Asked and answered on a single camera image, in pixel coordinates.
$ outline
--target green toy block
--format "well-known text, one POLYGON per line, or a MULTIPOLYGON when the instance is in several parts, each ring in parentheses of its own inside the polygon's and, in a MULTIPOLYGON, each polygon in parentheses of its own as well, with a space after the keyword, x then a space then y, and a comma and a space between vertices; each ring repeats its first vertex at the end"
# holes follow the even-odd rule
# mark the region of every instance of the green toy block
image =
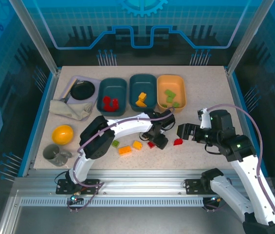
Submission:
POLYGON ((173 102, 173 98, 172 97, 167 97, 166 98, 166 102, 167 103, 172 103, 173 102))
POLYGON ((173 93, 171 90, 167 89, 165 91, 165 94, 168 95, 169 97, 171 97, 172 99, 176 96, 175 93, 173 93))
POLYGON ((114 148, 118 148, 119 144, 120 144, 120 142, 119 142, 119 141, 114 140, 114 141, 112 142, 112 144, 111 144, 111 145, 112 145, 114 148))
POLYGON ((178 102, 174 102, 172 105, 174 108, 179 108, 180 104, 178 102))

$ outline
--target yellow toy block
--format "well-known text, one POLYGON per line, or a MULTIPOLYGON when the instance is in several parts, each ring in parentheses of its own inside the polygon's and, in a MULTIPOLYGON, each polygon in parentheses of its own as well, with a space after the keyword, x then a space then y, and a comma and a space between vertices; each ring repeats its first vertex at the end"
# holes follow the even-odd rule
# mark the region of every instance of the yellow toy block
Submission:
POLYGON ((141 150, 142 149, 142 143, 140 143, 139 141, 134 141, 133 143, 133 148, 136 150, 141 150))
POLYGON ((146 97, 147 97, 147 94, 145 93, 141 93, 139 96, 138 96, 138 99, 142 102, 144 102, 146 100, 146 97))
POLYGON ((131 147, 129 146, 126 146, 126 147, 122 147, 119 149, 119 155, 125 155, 125 154, 128 154, 128 153, 131 153, 132 152, 132 149, 131 147))
POLYGON ((139 107, 147 107, 147 105, 140 100, 138 100, 135 104, 139 107))

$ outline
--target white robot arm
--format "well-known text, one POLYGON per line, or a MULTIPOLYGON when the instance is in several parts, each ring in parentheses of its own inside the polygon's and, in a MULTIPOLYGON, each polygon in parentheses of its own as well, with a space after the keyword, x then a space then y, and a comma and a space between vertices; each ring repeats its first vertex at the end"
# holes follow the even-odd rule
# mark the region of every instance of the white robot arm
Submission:
MULTIPOLYGON (((182 124, 178 127, 177 135, 186 140, 189 139, 189 136, 193 136, 192 140, 198 143, 217 146, 219 153, 226 156, 227 161, 236 170, 250 200, 241 195, 218 169, 212 169, 202 174, 201 181, 204 189, 212 190, 228 203, 240 217, 247 234, 274 234, 275 213, 258 183, 256 176, 258 159, 252 143, 248 137, 236 135, 231 116, 226 110, 208 113, 206 109, 203 109, 198 111, 198 115, 202 121, 200 126, 189 123, 182 124)), ((85 181, 94 161, 103 156, 112 141, 119 137, 142 132, 144 137, 163 149, 168 140, 162 134, 162 128, 173 123, 175 123, 175 118, 170 111, 162 114, 152 111, 120 120, 106 120, 103 116, 97 117, 81 134, 80 145, 89 141, 98 131, 108 130, 93 138, 91 143, 81 150, 82 155, 66 174, 68 183, 77 184, 80 181, 85 181)), ((265 177, 262 173, 260 174, 263 186, 275 206, 275 197, 265 177)))
MULTIPOLYGON (((206 109, 198 111, 201 125, 182 124, 177 135, 207 146, 216 146, 219 153, 227 158, 237 172, 250 200, 240 194, 218 169, 202 174, 201 182, 206 192, 215 192, 237 213, 246 233, 275 233, 275 213, 268 202, 257 179, 258 158, 251 141, 246 136, 236 135, 230 114, 226 110, 210 113, 206 109)), ((262 184, 275 206, 273 195, 262 172, 262 184)))
POLYGON ((84 142, 98 131, 108 126, 111 127, 81 150, 82 155, 79 156, 74 168, 69 170, 68 179, 70 183, 77 184, 78 181, 85 181, 95 160, 102 157, 107 152, 111 143, 120 137, 133 133, 143 133, 145 138, 148 138, 149 141, 157 145, 160 149, 163 149, 168 139, 163 135, 164 131, 162 129, 169 127, 169 125, 173 123, 175 123, 175 118, 169 110, 162 114, 148 111, 124 119, 105 119, 103 116, 97 117, 81 134, 80 145, 84 144, 84 142))

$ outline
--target teal plastic bowl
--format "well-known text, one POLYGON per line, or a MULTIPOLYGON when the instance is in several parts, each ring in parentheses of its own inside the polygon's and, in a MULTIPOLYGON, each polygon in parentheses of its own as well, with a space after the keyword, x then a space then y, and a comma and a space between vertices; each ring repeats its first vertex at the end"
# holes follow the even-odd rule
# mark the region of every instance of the teal plastic bowl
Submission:
POLYGON ((126 111, 128 84, 122 78, 107 78, 99 84, 96 108, 104 116, 121 116, 126 111), (118 99, 119 109, 115 112, 104 110, 103 98, 109 96, 111 99, 118 99))
POLYGON ((129 79, 129 104, 132 110, 144 112, 153 110, 157 105, 157 79, 151 74, 136 74, 129 79), (147 107, 139 107, 135 104, 141 93, 147 94, 145 104, 147 107))

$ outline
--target gray mug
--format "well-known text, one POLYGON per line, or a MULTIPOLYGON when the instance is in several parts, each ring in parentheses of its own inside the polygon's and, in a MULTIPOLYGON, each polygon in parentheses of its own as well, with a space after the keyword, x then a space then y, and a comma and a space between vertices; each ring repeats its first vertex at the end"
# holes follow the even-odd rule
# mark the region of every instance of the gray mug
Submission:
POLYGON ((43 150, 43 157, 56 167, 61 167, 66 164, 72 153, 61 150, 58 145, 51 144, 43 150))

